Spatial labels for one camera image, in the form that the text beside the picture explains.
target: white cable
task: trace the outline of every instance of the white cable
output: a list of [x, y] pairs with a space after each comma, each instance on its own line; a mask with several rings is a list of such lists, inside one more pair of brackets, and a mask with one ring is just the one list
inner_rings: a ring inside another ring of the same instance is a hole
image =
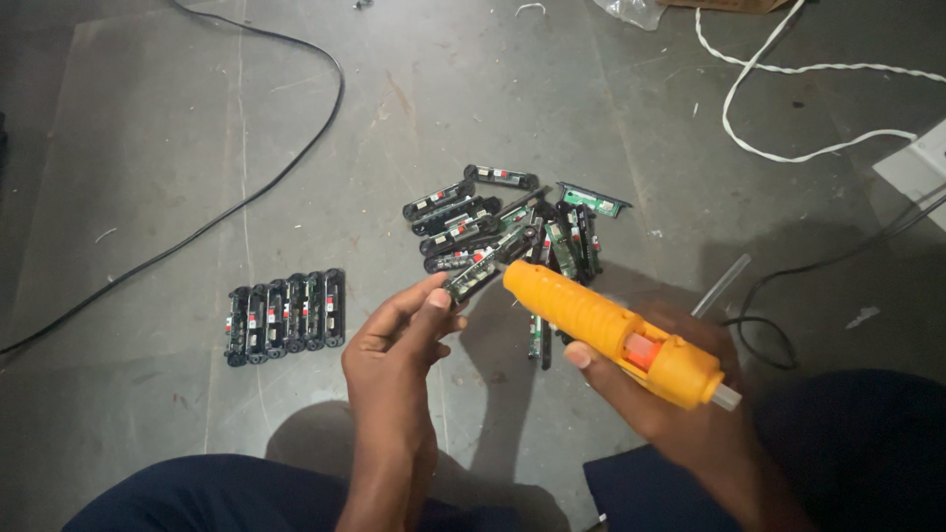
[[902, 132], [900, 130], [878, 130], [875, 132], [864, 133], [850, 142], [836, 144], [834, 146], [829, 146], [828, 148], [825, 148], [824, 150], [819, 150], [814, 153], [809, 153], [808, 155], [796, 157], [794, 159], [788, 159], [785, 157], [780, 157], [778, 155], [773, 155], [772, 153], [766, 153], [764, 151], [756, 150], [752, 146], [749, 146], [749, 144], [745, 142], [743, 139], [736, 136], [736, 133], [732, 131], [732, 125], [729, 124], [729, 105], [732, 103], [733, 97], [736, 96], [736, 90], [739, 88], [739, 84], [743, 82], [745, 77], [753, 68], [760, 68], [762, 70], [768, 70], [769, 72], [778, 72], [781, 74], [800, 74], [802, 72], [808, 72], [809, 70], [828, 70], [828, 69], [858, 70], [861, 68], [870, 68], [873, 70], [883, 70], [887, 72], [894, 72], [897, 74], [909, 74], [910, 76], [923, 77], [929, 80], [946, 83], [946, 78], [937, 74], [928, 74], [926, 72], [921, 72], [919, 70], [907, 70], [905, 68], [900, 68], [899, 66], [887, 66], [885, 64], [868, 64], [868, 63], [863, 63], [863, 62], [857, 63], [857, 64], [814, 64], [811, 66], [804, 66], [801, 68], [782, 68], [779, 66], [772, 66], [768, 64], [759, 64], [759, 58], [762, 56], [762, 53], [764, 53], [766, 48], [768, 48], [769, 45], [771, 45], [772, 42], [776, 40], [779, 34], [785, 29], [785, 26], [788, 24], [788, 21], [791, 20], [791, 18], [795, 16], [795, 14], [798, 13], [798, 10], [801, 9], [801, 7], [804, 5], [805, 5], [805, 0], [798, 0], [795, 3], [795, 6], [792, 8], [792, 10], [788, 12], [788, 16], [786, 16], [785, 19], [781, 21], [781, 24], [779, 24], [775, 28], [775, 31], [773, 31], [772, 34], [769, 35], [768, 40], [765, 41], [765, 44], [762, 45], [762, 48], [760, 48], [760, 50], [756, 52], [756, 55], [753, 56], [752, 59], [749, 60], [748, 62], [740, 61], [736, 58], [723, 55], [722, 52], [710, 46], [710, 43], [708, 43], [706, 38], [703, 37], [703, 28], [702, 26], [700, 26], [700, 9], [699, 8], [696, 9], [696, 36], [699, 38], [700, 44], [702, 44], [703, 47], [706, 48], [707, 51], [710, 54], [712, 54], [714, 57], [717, 57], [725, 62], [731, 62], [733, 64], [740, 64], [744, 67], [743, 71], [739, 75], [739, 78], [736, 79], [736, 82], [732, 85], [732, 88], [729, 89], [729, 94], [726, 96], [726, 102], [723, 104], [723, 128], [726, 130], [726, 133], [729, 133], [729, 136], [732, 137], [732, 140], [736, 141], [736, 144], [738, 144], [743, 150], [750, 151], [757, 155], [761, 155], [762, 157], [765, 157], [766, 159], [775, 161], [777, 163], [804, 163], [805, 161], [809, 161], [817, 157], [818, 155], [822, 155], [824, 153], [830, 153], [832, 151], [838, 151], [838, 150], [847, 148], [849, 146], [853, 146], [855, 144], [864, 142], [865, 140], [871, 137], [880, 136], [880, 135], [893, 135], [893, 136], [906, 138], [910, 140], [911, 142], [916, 141], [918, 137], [914, 133]]

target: dirty floor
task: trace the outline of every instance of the dirty floor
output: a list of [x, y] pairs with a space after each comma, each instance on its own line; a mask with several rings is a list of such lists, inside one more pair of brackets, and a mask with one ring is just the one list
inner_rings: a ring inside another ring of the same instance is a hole
[[[57, 528], [132, 472], [185, 454], [240, 452], [345, 474], [341, 351], [228, 367], [227, 293], [342, 267], [351, 334], [424, 275], [401, 205], [458, 181], [467, 164], [632, 203], [598, 222], [605, 273], [595, 288], [627, 304], [691, 307], [749, 253], [715, 317], [735, 311], [751, 280], [848, 249], [908, 206], [870, 169], [902, 141], [802, 165], [733, 144], [720, 115], [739, 70], [700, 46], [689, 9], [668, 9], [647, 33], [589, 0], [547, 0], [544, 17], [483, 0], [190, 4], [327, 48], [347, 75], [341, 114], [272, 192], [2, 361], [3, 530]], [[934, 53], [946, 47], [944, 15], [937, 2], [812, 4], [765, 60], [946, 73]], [[704, 29], [748, 58], [782, 16], [708, 13]], [[0, 0], [11, 138], [0, 344], [268, 182], [321, 127], [337, 82], [324, 57], [162, 0]], [[761, 149], [797, 155], [867, 130], [924, 133], [946, 116], [943, 89], [876, 72], [755, 73], [731, 119]], [[944, 242], [923, 223], [855, 260], [774, 283], [753, 311], [785, 327], [801, 368], [744, 357], [752, 387], [764, 395], [867, 366], [946, 381]], [[513, 303], [499, 285], [478, 296], [470, 328], [430, 373], [438, 494], [514, 504], [532, 529], [581, 530], [597, 520], [582, 463], [642, 441], [563, 364], [561, 346], [547, 372], [526, 359], [528, 315]], [[880, 313], [847, 328], [866, 308]]]

